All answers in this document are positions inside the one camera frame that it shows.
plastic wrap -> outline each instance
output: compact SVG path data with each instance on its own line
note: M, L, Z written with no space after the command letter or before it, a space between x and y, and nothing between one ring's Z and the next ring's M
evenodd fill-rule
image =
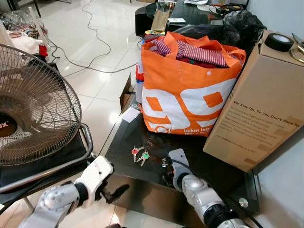
M29 37L34 39L38 39L39 37L39 33L32 16L23 10L4 13L0 16L0 19L4 24L4 27L9 31L25 32ZM44 28L44 26L40 25L40 27L43 34L47 36L48 31Z

glass table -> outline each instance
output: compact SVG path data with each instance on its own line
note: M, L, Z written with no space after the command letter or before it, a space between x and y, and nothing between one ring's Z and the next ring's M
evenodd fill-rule
M136 103L134 95L129 97L124 110L132 103ZM108 180L107 188L114 191L123 184L130 185L129 190L114 204L183 226L204 227L183 193L173 188L170 176L167 176L168 170L162 168L162 159L168 156L168 152L182 148L190 167L224 196L227 204L241 217L246 216L235 205L240 198L248 201L246 210L249 213L259 212L257 176L204 153L205 140L200 136L149 132L142 114L131 123L119 119L100 152L114 164L114 173ZM134 146L144 146L150 154L142 167L140 162L133 162L131 149Z
M170 23L167 22L166 31L175 31L187 25L212 25L217 21L217 25L222 25L222 17L209 11L202 11L193 4L184 4L185 0L177 0L170 15L170 18L183 18L185 23ZM146 14L153 19L156 11L156 4L159 4L159 9L166 10L164 3L152 3L146 7Z

black tape roll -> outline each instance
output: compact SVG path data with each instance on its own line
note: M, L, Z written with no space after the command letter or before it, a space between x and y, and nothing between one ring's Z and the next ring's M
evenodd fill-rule
M270 33L264 43L277 51L289 51L294 44L290 38L277 33Z

fan grille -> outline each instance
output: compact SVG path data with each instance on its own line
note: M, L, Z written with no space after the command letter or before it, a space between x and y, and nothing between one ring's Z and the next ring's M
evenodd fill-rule
M79 100L53 68L21 50L0 44L0 113L17 130L0 137L0 166L35 161L62 149L77 133Z

green key tag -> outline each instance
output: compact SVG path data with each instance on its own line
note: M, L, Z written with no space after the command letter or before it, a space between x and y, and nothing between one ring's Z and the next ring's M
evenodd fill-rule
M147 152L143 153L143 154L142 154L142 157L143 157L144 159L150 158L150 156L149 156L149 154L148 154Z

